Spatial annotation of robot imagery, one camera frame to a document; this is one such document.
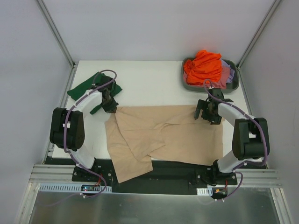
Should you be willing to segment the green t shirt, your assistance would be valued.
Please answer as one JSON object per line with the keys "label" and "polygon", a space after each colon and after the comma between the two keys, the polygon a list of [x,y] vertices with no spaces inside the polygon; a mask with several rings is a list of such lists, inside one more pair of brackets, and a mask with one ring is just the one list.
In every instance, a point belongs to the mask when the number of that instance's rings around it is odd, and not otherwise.
{"label": "green t shirt", "polygon": [[[100,80],[101,77],[111,77],[112,81],[109,81],[107,84],[116,81],[117,74],[113,70],[102,70],[97,72],[95,75],[87,79],[86,81],[79,84],[74,89],[67,92],[67,94],[75,101],[74,104],[67,110],[67,115],[71,115],[75,111],[79,111],[86,114],[95,114],[99,109],[103,109],[101,106],[102,103],[102,94],[98,91],[99,88],[96,87],[95,83]],[[116,88],[113,91],[112,95],[115,97],[122,88],[116,83]]]}

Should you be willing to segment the beige t shirt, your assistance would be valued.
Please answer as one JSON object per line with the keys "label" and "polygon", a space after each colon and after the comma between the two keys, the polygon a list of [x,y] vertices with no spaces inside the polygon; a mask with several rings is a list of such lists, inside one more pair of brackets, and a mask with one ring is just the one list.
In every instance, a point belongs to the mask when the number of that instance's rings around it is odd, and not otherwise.
{"label": "beige t shirt", "polygon": [[119,107],[105,122],[117,181],[153,171],[152,159],[209,166],[222,158],[222,124],[195,119],[195,110],[195,105]]}

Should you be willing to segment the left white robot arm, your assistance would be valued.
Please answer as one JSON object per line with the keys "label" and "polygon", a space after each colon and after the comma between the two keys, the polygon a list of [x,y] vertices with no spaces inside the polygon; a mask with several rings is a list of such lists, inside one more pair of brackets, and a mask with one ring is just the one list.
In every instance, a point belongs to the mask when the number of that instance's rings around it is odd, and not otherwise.
{"label": "left white robot arm", "polygon": [[116,113],[118,103],[112,96],[116,81],[111,77],[102,77],[99,82],[92,84],[69,108],[57,107],[52,114],[50,142],[75,161],[83,169],[83,177],[93,182],[99,176],[95,168],[95,158],[84,144],[84,119],[93,108],[100,105],[106,113]]}

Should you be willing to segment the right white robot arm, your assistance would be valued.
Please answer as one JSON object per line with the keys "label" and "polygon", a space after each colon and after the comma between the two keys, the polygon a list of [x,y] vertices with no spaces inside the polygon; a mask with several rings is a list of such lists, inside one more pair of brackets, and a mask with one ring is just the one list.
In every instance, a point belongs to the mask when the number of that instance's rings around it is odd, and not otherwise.
{"label": "right white robot arm", "polygon": [[206,91],[206,100],[199,100],[194,119],[202,118],[212,125],[227,120],[234,128],[232,149],[221,159],[215,160],[201,181],[207,185],[224,184],[242,166],[264,166],[270,153],[267,120],[248,115],[226,99],[219,88]]}

